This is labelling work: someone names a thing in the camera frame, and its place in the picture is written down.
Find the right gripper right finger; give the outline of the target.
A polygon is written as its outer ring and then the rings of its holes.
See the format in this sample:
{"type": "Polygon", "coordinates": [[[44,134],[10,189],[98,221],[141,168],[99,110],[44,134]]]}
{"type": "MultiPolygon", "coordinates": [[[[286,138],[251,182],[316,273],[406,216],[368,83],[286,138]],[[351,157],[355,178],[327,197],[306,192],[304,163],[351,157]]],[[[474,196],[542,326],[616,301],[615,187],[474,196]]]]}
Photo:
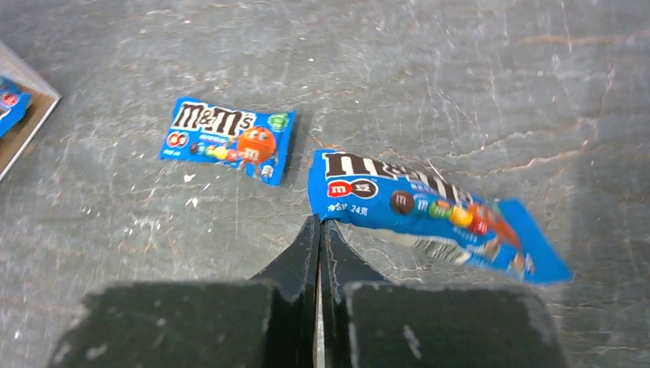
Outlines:
{"type": "Polygon", "coordinates": [[[327,367],[565,367],[542,300],[512,284],[397,284],[320,225],[327,367]]]}

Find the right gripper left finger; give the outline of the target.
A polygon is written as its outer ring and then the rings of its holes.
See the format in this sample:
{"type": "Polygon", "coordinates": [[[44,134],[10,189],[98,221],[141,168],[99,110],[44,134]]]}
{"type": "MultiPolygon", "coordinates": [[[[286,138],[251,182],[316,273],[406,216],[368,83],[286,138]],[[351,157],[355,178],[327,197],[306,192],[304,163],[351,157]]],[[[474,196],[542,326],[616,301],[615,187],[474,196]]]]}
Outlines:
{"type": "Polygon", "coordinates": [[[247,280],[143,281],[87,294],[50,367],[313,367],[320,221],[247,280]]]}

